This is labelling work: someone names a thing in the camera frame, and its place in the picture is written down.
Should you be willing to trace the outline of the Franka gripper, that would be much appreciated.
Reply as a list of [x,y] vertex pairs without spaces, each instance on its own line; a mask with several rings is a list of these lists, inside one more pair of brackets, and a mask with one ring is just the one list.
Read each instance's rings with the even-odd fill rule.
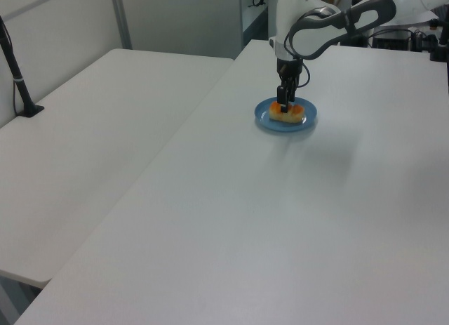
[[281,113],[287,113],[288,102],[295,101],[295,93],[299,86],[299,76],[302,73],[302,67],[303,59],[276,59],[276,71],[282,80],[281,85],[277,87],[277,103],[280,105]]

